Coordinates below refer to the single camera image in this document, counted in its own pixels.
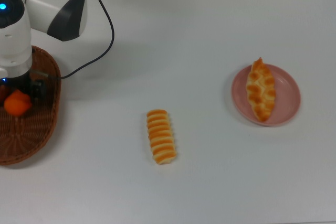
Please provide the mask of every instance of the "pink plate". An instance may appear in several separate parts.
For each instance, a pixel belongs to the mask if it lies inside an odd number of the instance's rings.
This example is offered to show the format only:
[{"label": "pink plate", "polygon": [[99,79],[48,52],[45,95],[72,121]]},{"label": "pink plate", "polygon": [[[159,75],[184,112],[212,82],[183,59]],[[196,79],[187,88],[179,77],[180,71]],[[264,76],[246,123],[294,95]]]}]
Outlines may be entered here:
[{"label": "pink plate", "polygon": [[276,99],[271,116],[259,122],[247,101],[246,82],[251,66],[242,69],[232,83],[231,94],[238,111],[247,119],[263,126],[281,125],[291,120],[298,112],[301,103],[300,90],[293,77],[281,68],[266,64],[275,79]]}]

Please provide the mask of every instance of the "brown woven tray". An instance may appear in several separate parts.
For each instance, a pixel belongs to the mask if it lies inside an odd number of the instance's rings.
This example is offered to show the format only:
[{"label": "brown woven tray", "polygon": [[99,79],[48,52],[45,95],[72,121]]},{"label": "brown woven tray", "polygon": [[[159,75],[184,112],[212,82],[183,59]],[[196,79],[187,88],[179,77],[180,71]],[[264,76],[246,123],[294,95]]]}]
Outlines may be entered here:
[{"label": "brown woven tray", "polygon": [[[59,68],[50,54],[33,46],[33,69],[60,76]],[[51,137],[57,122],[61,81],[30,74],[33,80],[44,80],[47,95],[37,100],[22,117],[6,113],[0,106],[0,165],[21,162],[37,153]]]}]

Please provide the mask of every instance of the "table surface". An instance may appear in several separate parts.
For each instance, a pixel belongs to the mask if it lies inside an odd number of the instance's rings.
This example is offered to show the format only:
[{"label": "table surface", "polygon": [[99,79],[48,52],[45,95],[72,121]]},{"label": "table surface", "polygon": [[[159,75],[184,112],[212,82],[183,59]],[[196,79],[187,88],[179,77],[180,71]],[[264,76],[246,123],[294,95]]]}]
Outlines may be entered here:
[{"label": "table surface", "polygon": [[[335,0],[102,0],[111,51],[62,83],[59,120],[30,159],[0,167],[1,223],[336,220]],[[111,31],[88,0],[81,37],[32,31],[61,72]],[[263,57],[300,87],[297,116],[262,127],[235,109],[235,74]],[[178,157],[152,160],[147,111],[166,109]]]}]

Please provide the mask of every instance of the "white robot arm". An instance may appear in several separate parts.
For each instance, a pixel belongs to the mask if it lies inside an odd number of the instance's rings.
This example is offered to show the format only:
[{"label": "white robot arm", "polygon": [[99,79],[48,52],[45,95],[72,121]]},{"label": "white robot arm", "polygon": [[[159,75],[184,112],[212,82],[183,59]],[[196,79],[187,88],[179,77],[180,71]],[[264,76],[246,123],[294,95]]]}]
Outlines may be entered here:
[{"label": "white robot arm", "polygon": [[30,28],[72,40],[82,33],[86,13],[86,0],[0,0],[0,80],[30,70]]}]

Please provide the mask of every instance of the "bread roll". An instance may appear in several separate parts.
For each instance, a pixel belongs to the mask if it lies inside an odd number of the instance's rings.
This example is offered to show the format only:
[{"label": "bread roll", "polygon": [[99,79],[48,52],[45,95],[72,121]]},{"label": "bread roll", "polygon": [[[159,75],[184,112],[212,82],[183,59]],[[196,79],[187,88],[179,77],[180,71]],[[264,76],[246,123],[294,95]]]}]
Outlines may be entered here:
[{"label": "bread roll", "polygon": [[256,118],[264,122],[271,116],[276,92],[271,71],[259,58],[252,65],[246,83],[247,100]]}]

